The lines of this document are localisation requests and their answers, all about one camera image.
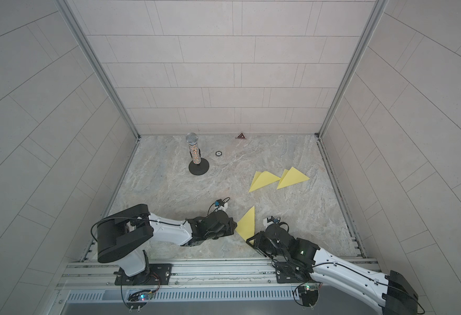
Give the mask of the yellow square paper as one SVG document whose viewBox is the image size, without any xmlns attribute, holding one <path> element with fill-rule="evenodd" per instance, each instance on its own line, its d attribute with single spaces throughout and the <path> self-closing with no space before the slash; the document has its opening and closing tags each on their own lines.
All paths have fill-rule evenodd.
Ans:
<svg viewBox="0 0 461 315">
<path fill-rule="evenodd" d="M 252 180 L 249 192 L 253 192 L 265 186 L 268 186 L 272 183 L 279 182 L 280 177 L 268 172 L 255 172 L 254 178 Z"/>
</svg>

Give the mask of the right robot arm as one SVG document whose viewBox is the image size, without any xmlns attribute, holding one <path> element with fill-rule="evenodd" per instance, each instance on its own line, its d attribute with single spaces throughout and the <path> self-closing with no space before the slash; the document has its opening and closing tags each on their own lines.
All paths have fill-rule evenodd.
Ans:
<svg viewBox="0 0 461 315">
<path fill-rule="evenodd" d="M 314 307 L 319 290 L 334 287 L 378 314 L 424 314 L 418 294 L 406 278 L 392 270 L 385 274 L 347 262 L 319 245 L 290 235 L 286 223 L 272 223 L 246 243 L 270 258 L 280 276 L 296 284 L 296 304 Z"/>
</svg>

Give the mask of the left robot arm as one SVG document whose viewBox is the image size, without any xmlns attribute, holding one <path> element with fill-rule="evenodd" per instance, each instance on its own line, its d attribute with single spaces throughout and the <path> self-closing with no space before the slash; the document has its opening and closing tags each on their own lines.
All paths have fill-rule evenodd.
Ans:
<svg viewBox="0 0 461 315">
<path fill-rule="evenodd" d="M 159 217 L 143 203 L 120 211 L 91 227 L 91 236 L 97 243 L 97 261 L 117 263 L 125 275 L 137 276 L 148 269 L 147 255 L 139 248 L 149 240 L 193 247 L 232 236 L 238 223 L 228 216 L 226 208 L 219 203 L 205 217 L 185 220 Z"/>
</svg>

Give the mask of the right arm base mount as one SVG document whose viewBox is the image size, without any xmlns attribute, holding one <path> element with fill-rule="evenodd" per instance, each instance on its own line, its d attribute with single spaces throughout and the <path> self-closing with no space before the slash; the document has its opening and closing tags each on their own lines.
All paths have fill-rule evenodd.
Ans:
<svg viewBox="0 0 461 315">
<path fill-rule="evenodd" d="M 313 279 L 309 272 L 286 261 L 273 261 L 272 267 L 276 271 L 278 284 L 300 284 L 311 282 Z"/>
</svg>

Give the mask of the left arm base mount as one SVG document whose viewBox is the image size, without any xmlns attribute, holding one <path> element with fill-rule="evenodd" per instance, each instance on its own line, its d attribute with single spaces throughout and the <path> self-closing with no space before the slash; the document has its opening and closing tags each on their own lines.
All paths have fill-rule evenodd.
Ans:
<svg viewBox="0 0 461 315">
<path fill-rule="evenodd" d="M 145 250 L 127 254 L 118 260 L 119 271 L 115 272 L 116 286 L 159 286 L 169 284 L 173 265 L 150 264 Z"/>
</svg>

